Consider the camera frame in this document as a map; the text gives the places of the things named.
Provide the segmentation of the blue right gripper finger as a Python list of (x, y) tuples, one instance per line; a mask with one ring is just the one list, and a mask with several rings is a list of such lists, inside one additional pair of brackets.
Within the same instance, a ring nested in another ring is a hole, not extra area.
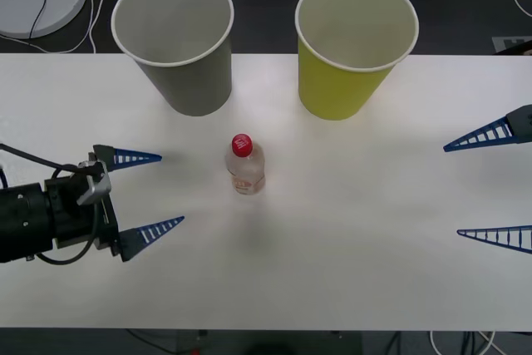
[(444, 152), (531, 142), (531, 105), (519, 107), (443, 146)]
[(532, 227), (530, 225), (487, 228), (458, 229), (456, 233), (464, 238), (510, 249), (524, 254), (531, 254)]

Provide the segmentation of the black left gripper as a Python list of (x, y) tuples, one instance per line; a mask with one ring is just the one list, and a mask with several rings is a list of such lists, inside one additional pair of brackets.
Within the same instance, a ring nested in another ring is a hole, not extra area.
[[(106, 164), (109, 172), (162, 161), (162, 156), (136, 150), (125, 150), (109, 145), (94, 145), (93, 152)], [(162, 222), (127, 229), (119, 233), (110, 193), (106, 192), (94, 204), (79, 205), (78, 198), (86, 191), (86, 177), (57, 177), (45, 181), (45, 191), (52, 219), (53, 238), (59, 249), (80, 244), (89, 239), (97, 207), (97, 228), (93, 244), (96, 249), (109, 249), (123, 262), (132, 260), (141, 251), (178, 226), (180, 216)]]

